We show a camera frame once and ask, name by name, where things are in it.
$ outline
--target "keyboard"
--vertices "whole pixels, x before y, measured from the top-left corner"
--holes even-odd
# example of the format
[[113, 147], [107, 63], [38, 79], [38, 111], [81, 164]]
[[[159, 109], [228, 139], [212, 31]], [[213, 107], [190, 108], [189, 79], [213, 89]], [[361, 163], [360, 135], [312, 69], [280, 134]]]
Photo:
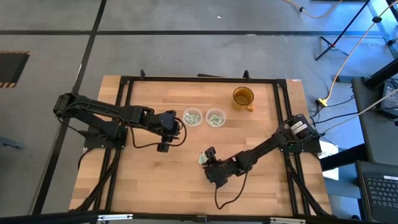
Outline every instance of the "keyboard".
[[365, 175], [368, 198], [373, 206], [398, 209], [398, 180], [383, 175]]

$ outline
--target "black table leg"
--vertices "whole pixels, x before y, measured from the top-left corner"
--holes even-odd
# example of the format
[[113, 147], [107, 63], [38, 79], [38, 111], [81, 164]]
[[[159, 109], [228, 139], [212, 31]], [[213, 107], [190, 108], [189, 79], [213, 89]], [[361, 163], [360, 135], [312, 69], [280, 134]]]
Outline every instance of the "black table leg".
[[348, 25], [344, 28], [344, 30], [341, 32], [341, 34], [337, 37], [337, 39], [331, 43], [328, 40], [326, 40], [326, 38], [321, 37], [322, 40], [324, 40], [327, 44], [328, 44], [328, 48], [326, 50], [324, 50], [322, 52], [322, 54], [320, 54], [319, 56], [316, 57], [315, 60], [319, 60], [324, 54], [326, 54], [329, 50], [337, 50], [341, 53], [343, 53], [345, 56], [348, 56], [348, 54], [346, 52], [344, 52], [343, 50], [340, 50], [336, 47], [337, 42], [340, 40], [340, 38], [344, 35], [344, 33], [348, 30], [348, 28], [350, 27], [350, 25], [355, 21], [355, 19], [360, 15], [360, 13], [362, 12], [362, 10], [368, 5], [370, 0], [367, 0], [365, 2], [365, 4], [363, 4], [362, 8], [356, 13], [356, 15], [353, 17], [353, 19], [348, 23]]
[[365, 208], [363, 207], [363, 201], [362, 199], [358, 199], [358, 207], [359, 207], [359, 214], [361, 215], [361, 220], [366, 221], [366, 213], [365, 213]]
[[332, 156], [320, 159], [322, 171], [331, 170], [339, 166], [351, 164], [357, 160], [367, 161], [368, 155], [366, 154], [365, 144], [360, 144], [351, 149], [339, 152]]

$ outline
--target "yellow mug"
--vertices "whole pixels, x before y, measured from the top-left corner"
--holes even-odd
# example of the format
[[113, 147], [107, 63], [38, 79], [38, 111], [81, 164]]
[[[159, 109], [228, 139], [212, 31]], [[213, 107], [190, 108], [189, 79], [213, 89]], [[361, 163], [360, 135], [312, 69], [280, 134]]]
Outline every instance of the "yellow mug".
[[254, 110], [254, 93], [247, 87], [237, 87], [233, 93], [232, 107], [234, 110], [247, 110], [253, 112]]

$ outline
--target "tripod stand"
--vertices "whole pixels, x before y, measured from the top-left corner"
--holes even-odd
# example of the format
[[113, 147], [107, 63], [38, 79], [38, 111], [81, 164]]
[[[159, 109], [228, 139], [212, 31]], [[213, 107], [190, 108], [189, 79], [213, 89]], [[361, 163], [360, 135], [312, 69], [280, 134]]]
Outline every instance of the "tripod stand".
[[347, 31], [347, 29], [350, 27], [350, 25], [355, 21], [355, 19], [359, 16], [359, 14], [363, 11], [363, 9], [368, 5], [370, 0], [367, 0], [365, 4], [362, 6], [362, 8], [358, 11], [358, 13], [353, 17], [353, 19], [349, 22], [349, 24], [345, 27], [345, 29], [342, 31], [342, 33], [337, 37], [337, 39], [331, 43], [330, 41], [326, 40], [326, 38], [321, 37], [323, 41], [325, 41], [328, 44], [328, 48], [324, 50], [319, 56], [316, 57], [315, 60], [319, 60], [324, 54], [326, 54], [329, 50], [337, 50], [341, 53], [343, 53], [345, 56], [348, 56], [346, 52], [343, 50], [339, 49], [336, 47], [337, 42], [340, 40], [340, 38], [344, 35], [344, 33]]

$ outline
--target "laptop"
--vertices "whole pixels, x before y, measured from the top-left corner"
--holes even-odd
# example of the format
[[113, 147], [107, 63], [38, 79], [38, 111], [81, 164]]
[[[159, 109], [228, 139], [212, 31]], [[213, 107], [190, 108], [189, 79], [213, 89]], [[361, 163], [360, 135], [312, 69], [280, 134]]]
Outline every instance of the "laptop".
[[397, 223], [398, 167], [356, 161], [366, 221]]

